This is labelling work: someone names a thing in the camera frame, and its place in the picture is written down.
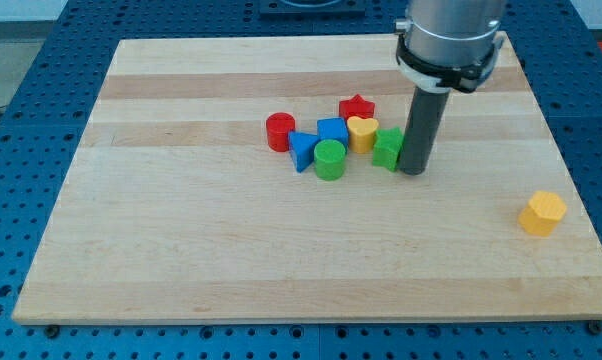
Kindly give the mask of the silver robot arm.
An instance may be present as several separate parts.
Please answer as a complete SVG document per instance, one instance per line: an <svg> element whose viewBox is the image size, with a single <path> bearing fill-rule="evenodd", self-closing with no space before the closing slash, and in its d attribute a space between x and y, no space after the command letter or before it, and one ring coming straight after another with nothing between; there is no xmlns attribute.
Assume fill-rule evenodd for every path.
<svg viewBox="0 0 602 360"><path fill-rule="evenodd" d="M505 0L410 0L395 20L399 71L420 89L472 93L492 74Z"/></svg>

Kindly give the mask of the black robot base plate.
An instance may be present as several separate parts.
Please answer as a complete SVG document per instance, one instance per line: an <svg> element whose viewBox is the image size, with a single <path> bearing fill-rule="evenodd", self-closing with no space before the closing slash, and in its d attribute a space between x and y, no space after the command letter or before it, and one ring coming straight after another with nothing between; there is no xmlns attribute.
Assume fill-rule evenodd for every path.
<svg viewBox="0 0 602 360"><path fill-rule="evenodd" d="M258 0L261 17L283 15L363 15L366 0Z"/></svg>

